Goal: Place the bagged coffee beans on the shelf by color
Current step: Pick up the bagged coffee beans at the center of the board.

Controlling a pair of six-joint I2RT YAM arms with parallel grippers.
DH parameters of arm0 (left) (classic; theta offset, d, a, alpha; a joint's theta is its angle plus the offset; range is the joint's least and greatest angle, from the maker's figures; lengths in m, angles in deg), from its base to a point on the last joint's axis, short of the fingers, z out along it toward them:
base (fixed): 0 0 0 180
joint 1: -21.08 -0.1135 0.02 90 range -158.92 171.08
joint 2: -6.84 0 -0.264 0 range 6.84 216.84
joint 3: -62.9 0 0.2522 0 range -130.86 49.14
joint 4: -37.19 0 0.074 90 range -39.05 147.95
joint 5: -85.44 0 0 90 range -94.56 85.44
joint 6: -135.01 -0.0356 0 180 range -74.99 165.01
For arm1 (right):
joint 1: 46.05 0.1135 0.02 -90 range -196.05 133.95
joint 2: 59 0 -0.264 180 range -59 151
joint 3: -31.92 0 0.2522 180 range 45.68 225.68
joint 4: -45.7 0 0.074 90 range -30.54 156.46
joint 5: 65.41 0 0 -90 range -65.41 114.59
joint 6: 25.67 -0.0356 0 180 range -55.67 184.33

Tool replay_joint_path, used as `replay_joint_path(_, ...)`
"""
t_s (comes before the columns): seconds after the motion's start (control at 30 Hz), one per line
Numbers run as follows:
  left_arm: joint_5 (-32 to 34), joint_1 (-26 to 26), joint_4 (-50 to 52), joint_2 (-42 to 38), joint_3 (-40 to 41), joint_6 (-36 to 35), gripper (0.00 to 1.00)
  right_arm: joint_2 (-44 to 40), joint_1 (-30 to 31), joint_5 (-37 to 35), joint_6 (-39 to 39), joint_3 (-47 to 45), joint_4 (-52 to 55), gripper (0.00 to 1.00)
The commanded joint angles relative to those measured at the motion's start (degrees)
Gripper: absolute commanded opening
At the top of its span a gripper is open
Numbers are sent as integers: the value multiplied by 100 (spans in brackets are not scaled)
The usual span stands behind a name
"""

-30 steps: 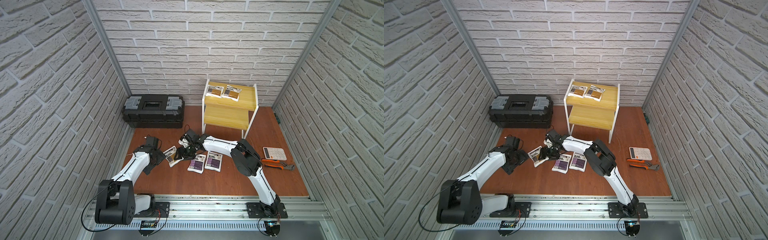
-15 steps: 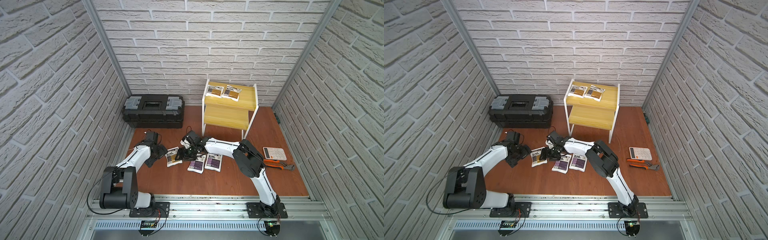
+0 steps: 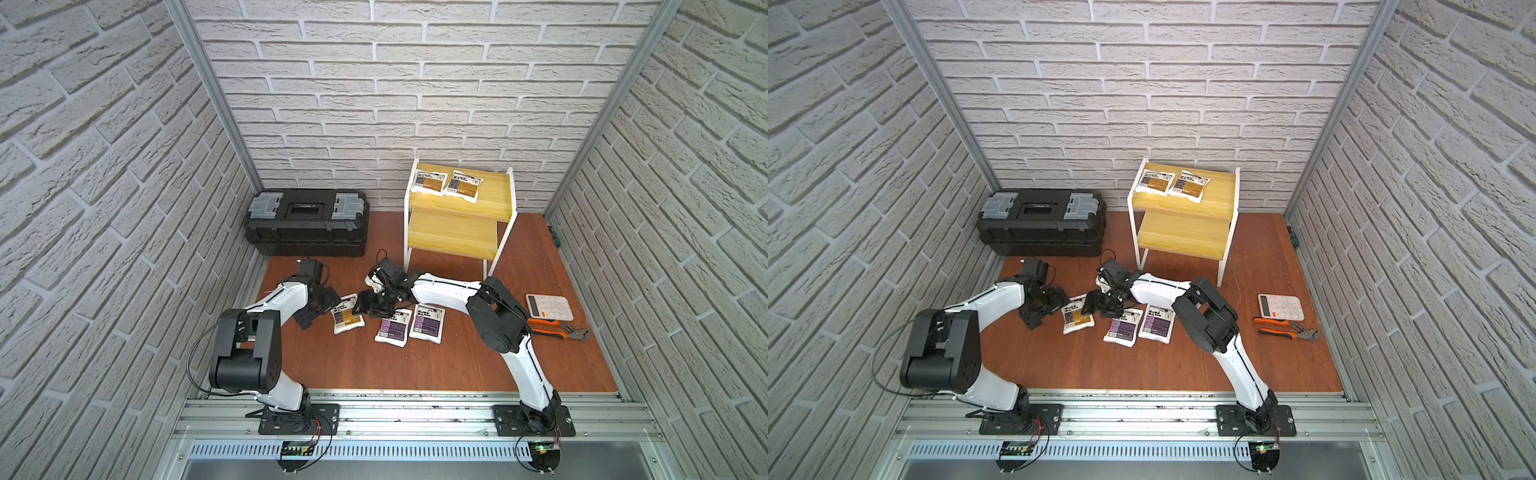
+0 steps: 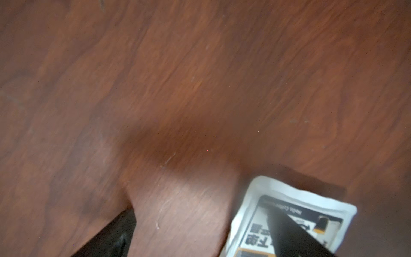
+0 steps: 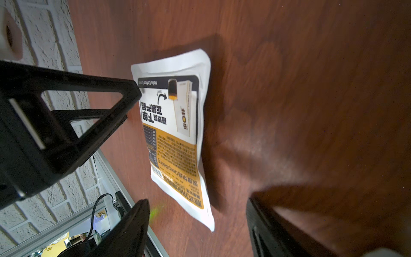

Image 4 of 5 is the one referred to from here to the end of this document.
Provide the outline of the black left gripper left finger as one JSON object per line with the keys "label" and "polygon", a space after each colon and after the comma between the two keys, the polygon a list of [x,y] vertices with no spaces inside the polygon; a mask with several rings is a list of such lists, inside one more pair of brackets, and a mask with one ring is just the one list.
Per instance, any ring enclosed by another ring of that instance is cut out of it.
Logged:
{"label": "black left gripper left finger", "polygon": [[136,223],[134,210],[124,210],[72,256],[127,257]]}

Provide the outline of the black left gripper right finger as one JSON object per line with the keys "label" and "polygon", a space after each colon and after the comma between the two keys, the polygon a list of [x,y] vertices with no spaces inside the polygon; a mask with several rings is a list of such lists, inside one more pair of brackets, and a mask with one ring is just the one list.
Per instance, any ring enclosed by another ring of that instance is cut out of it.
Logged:
{"label": "black left gripper right finger", "polygon": [[278,208],[268,209],[267,224],[278,257],[335,257]]}

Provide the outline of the yellow coffee bag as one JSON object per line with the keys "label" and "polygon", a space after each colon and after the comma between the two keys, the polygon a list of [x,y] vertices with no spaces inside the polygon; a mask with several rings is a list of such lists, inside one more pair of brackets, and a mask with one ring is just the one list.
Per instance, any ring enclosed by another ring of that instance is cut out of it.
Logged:
{"label": "yellow coffee bag", "polygon": [[235,215],[222,257],[277,257],[267,224],[278,208],[335,255],[357,208],[266,176],[254,178]]}

